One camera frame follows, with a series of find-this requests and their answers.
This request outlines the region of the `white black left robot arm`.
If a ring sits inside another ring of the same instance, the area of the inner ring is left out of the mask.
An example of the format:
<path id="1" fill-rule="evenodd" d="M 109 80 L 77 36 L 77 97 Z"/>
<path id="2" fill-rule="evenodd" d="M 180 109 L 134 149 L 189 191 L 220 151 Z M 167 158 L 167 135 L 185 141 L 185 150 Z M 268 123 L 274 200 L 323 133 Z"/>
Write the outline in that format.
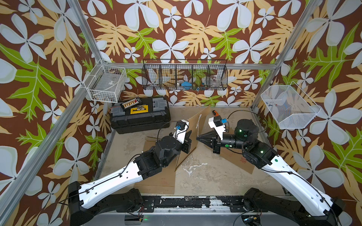
<path id="1" fill-rule="evenodd" d="M 120 170 L 90 183 L 73 182 L 68 187 L 70 225 L 81 226 L 96 215 L 109 212 L 134 212 L 143 205 L 138 189 L 116 192 L 128 185 L 150 178 L 166 168 L 181 152 L 191 148 L 191 132 L 165 136 L 150 150 L 131 158 Z"/>

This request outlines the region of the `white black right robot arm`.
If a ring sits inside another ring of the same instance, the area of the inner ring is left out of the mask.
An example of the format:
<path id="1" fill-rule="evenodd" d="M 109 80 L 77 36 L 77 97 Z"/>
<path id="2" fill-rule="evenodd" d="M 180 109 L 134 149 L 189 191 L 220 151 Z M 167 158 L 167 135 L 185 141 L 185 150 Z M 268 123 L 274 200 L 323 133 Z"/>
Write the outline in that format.
<path id="1" fill-rule="evenodd" d="M 251 188 L 243 195 L 247 211 L 266 210 L 288 218 L 300 226 L 337 226 L 345 204 L 338 198 L 331 198 L 317 189 L 292 169 L 268 144 L 258 140 L 259 128 L 252 120 L 238 121 L 233 134 L 226 133 L 226 119 L 209 119 L 212 130 L 199 135 L 197 140 L 214 153 L 222 148 L 239 150 L 249 163 L 277 180 L 295 200 L 268 195 Z"/>

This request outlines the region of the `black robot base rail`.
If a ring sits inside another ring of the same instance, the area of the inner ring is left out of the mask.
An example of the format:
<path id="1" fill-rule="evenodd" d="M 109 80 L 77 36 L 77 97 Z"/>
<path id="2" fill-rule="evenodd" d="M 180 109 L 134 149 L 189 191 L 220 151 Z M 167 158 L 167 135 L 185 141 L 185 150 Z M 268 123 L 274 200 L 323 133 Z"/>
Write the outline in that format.
<path id="1" fill-rule="evenodd" d="M 230 212 L 246 212 L 243 196 L 157 196 L 142 195 L 138 189 L 132 188 L 126 193 L 112 194 L 90 208 L 93 215 L 116 211 L 120 213 L 154 213 L 156 209 L 211 209 L 216 206 L 226 207 Z"/>

